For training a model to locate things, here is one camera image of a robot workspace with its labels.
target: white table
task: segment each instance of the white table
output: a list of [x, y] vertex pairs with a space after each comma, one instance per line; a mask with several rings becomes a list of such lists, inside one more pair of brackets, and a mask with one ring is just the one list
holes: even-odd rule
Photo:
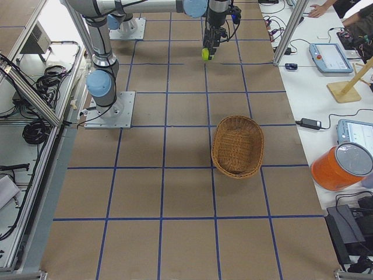
[[[312, 4], [323, 4], [324, 0], [311, 0], [309, 5]], [[263, 16], [278, 16], [285, 23], [291, 15], [292, 9], [286, 5], [285, 9], [275, 14], [266, 14], [270, 12], [278, 11], [283, 7], [283, 2], [280, 0], [279, 4], [272, 6], [261, 5]], [[278, 28], [277, 24], [271, 25], [272, 28]], [[292, 40], [304, 39], [310, 43], [328, 43], [328, 30], [333, 27], [343, 27], [341, 20], [333, 8], [328, 11], [320, 18], [313, 19], [305, 17], [304, 21], [297, 27]], [[331, 43], [339, 43], [339, 39], [336, 37], [338, 30], [330, 31]], [[273, 46], [277, 46], [279, 41], [272, 43]], [[335, 101], [326, 85], [332, 82], [349, 81], [354, 74], [322, 74], [317, 70], [314, 62], [308, 51], [308, 44], [303, 41], [295, 41], [293, 44], [298, 48], [298, 53], [293, 55], [285, 55], [280, 61], [279, 70], [283, 83], [288, 95], [291, 109], [294, 114], [295, 120], [301, 118], [310, 118], [314, 120], [322, 121], [323, 127], [327, 127], [329, 124], [328, 115], [334, 114], [354, 114], [360, 108], [373, 109], [373, 93], [370, 88], [362, 83], [358, 82], [355, 85], [355, 89], [359, 92], [362, 99], [358, 102], [352, 103], [338, 103]], [[355, 51], [345, 51], [347, 57], [357, 57]], [[297, 71], [288, 71], [285, 69], [285, 63], [297, 63]], [[364, 76], [366, 81], [371, 80], [373, 70], [368, 71]], [[298, 132], [302, 141], [304, 152], [307, 158], [307, 162], [311, 165], [314, 160], [323, 155], [331, 147], [337, 144], [337, 133], [336, 124], [344, 117], [333, 117], [331, 122], [331, 128], [327, 131], [316, 131], [303, 127], [298, 127]], [[372, 122], [373, 112], [361, 111], [355, 117], [346, 117], [352, 120]], [[322, 209], [335, 205], [336, 192], [328, 191], [315, 183], [315, 188], [321, 203]], [[339, 193], [351, 194], [357, 191], [367, 190], [361, 186], [361, 183], [357, 183], [351, 187], [344, 189]], [[356, 198], [344, 199], [343, 202], [353, 202]]]

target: black device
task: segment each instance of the black device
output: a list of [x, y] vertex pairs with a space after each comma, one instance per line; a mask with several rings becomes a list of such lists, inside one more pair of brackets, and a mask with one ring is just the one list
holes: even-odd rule
[[350, 266], [348, 272], [373, 271], [373, 262], [367, 257], [373, 256], [373, 192], [345, 194], [336, 199], [338, 205], [342, 197], [363, 193], [369, 193], [369, 196], [358, 199], [359, 207], [350, 208], [348, 205], [329, 207], [327, 208], [329, 215], [325, 217], [339, 263], [351, 264], [349, 256], [360, 256], [357, 263]]
[[259, 4], [278, 4], [279, 0], [258, 0]]
[[[225, 11], [221, 11], [221, 7], [227, 5]], [[232, 34], [228, 34], [223, 27], [226, 24], [226, 17], [230, 15], [234, 25], [237, 27]], [[208, 60], [212, 60], [216, 53], [216, 48], [222, 42], [228, 42], [236, 33], [241, 23], [241, 9], [233, 5], [233, 1], [228, 0], [210, 0], [209, 7], [206, 12], [206, 28], [203, 36], [203, 48], [208, 50]]]
[[[274, 48], [273, 48], [273, 52], [275, 53], [276, 50], [277, 50], [277, 47], [274, 47]], [[284, 54], [285, 54], [285, 55], [290, 55], [290, 54], [291, 54], [291, 48], [286, 48]]]
[[0, 171], [10, 171], [10, 170], [16, 170], [16, 169], [26, 169], [26, 171], [29, 171], [30, 164], [17, 164], [17, 165], [9, 165], [9, 166], [0, 166]]
[[353, 37], [348, 31], [337, 32], [338, 39], [345, 50], [353, 50]]
[[285, 63], [285, 68], [287, 70], [294, 71], [294, 70], [298, 69], [298, 64], [296, 64], [296, 63]]
[[320, 130], [321, 129], [321, 122], [310, 120], [309, 118], [302, 118], [300, 121], [295, 122], [297, 125], [300, 125], [301, 127], [307, 127], [312, 130]]
[[354, 38], [348, 30], [337, 32], [337, 36], [345, 50], [354, 50], [364, 43], [369, 43], [373, 39], [373, 33]]

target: tablet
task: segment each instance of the tablet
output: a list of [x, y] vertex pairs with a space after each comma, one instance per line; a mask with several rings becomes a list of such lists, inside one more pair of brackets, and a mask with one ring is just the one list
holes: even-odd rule
[[309, 53], [321, 73], [351, 73], [353, 68], [338, 44], [312, 43]]
[[362, 121], [339, 120], [337, 125], [338, 143], [358, 143], [373, 155], [373, 124]]

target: gray lid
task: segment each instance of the gray lid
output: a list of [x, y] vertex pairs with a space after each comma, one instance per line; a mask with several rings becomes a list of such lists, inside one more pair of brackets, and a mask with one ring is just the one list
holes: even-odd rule
[[355, 176], [366, 176], [373, 171], [373, 157], [362, 146], [345, 142], [335, 150], [338, 164], [348, 173]]

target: person's hand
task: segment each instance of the person's hand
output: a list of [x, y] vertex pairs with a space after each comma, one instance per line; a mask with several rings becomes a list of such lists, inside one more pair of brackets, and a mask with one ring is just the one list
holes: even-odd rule
[[308, 17], [309, 18], [319, 18], [326, 12], [326, 8], [319, 5], [311, 5], [310, 7], [313, 7], [314, 9], [310, 11]]

